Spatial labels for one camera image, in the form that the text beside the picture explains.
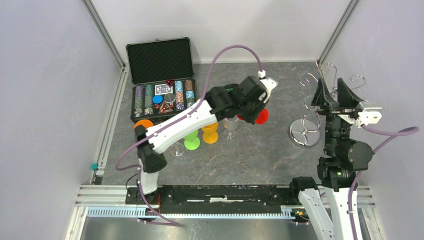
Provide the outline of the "green wine glass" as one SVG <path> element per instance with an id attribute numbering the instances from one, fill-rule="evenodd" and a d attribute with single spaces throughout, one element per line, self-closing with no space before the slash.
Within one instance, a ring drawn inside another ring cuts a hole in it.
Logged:
<path id="1" fill-rule="evenodd" d="M 195 130 L 183 138 L 184 146 L 187 150 L 193 151 L 200 146 L 201 142 L 198 137 L 198 134 L 199 134 L 199 131 Z"/>

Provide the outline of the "yellow-orange wine glass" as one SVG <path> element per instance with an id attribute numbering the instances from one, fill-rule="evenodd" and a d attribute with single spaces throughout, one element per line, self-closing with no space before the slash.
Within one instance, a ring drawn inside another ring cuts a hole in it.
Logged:
<path id="1" fill-rule="evenodd" d="M 201 128 L 203 131 L 202 139 L 207 144 L 214 144 L 219 139 L 219 135 L 217 132 L 219 123 L 215 122 L 213 124 L 204 126 Z"/>

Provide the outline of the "clear wine glass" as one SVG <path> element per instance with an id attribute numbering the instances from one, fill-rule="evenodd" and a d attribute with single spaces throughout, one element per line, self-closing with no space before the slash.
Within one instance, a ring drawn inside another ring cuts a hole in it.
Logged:
<path id="1" fill-rule="evenodd" d="M 225 118 L 223 123 L 225 128 L 223 132 L 224 139 L 228 141 L 233 140 L 236 136 L 237 129 L 239 128 L 240 119 L 237 116 L 232 118 Z"/>
<path id="2" fill-rule="evenodd" d="M 170 153 L 175 156 L 181 156 L 185 151 L 185 146 L 181 142 L 176 142 L 170 146 Z"/>

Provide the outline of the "orange wine glass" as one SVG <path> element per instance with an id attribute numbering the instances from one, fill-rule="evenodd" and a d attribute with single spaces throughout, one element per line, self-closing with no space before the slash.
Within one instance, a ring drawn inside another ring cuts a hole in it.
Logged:
<path id="1" fill-rule="evenodd" d="M 141 119 L 135 123 L 133 129 L 135 130 L 139 126 L 142 126 L 145 129 L 147 129 L 147 128 L 153 127 L 154 123 L 149 119 Z"/>

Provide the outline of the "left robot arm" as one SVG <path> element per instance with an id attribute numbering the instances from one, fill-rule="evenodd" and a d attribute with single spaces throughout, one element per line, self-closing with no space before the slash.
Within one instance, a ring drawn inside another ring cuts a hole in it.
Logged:
<path id="1" fill-rule="evenodd" d="M 277 85 L 270 77 L 259 79 L 248 76 L 240 84 L 211 88 L 203 100 L 196 101 L 193 106 L 158 125 L 148 128 L 136 126 L 139 199 L 145 204 L 156 200 L 159 171 L 167 165 L 164 152 L 171 145 L 223 119 L 241 117 L 249 124 L 256 124 Z"/>

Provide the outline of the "red wine glass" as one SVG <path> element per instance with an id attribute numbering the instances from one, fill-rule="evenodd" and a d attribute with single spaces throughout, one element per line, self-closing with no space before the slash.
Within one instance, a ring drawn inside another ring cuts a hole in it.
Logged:
<path id="1" fill-rule="evenodd" d="M 248 124 L 259 124 L 262 125 L 267 122 L 269 118 L 269 112 L 266 108 L 248 108 L 243 110 L 241 113 L 236 115 L 240 120 L 245 121 Z"/>

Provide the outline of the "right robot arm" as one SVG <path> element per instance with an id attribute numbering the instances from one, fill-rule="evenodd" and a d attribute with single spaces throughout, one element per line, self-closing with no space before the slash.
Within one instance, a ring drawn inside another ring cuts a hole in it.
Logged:
<path id="1" fill-rule="evenodd" d="M 337 79 L 334 99 L 323 79 L 318 80 L 311 100 L 318 115 L 325 117 L 325 157 L 320 157 L 317 175 L 327 196 L 330 212 L 322 202 L 312 177 L 295 177 L 290 183 L 289 199 L 301 204 L 320 240 L 361 240 L 357 191 L 360 173 L 366 171 L 374 156 L 371 146 L 350 137 L 351 127 L 362 128 L 381 119 L 381 108 L 357 96 L 342 78 Z"/>

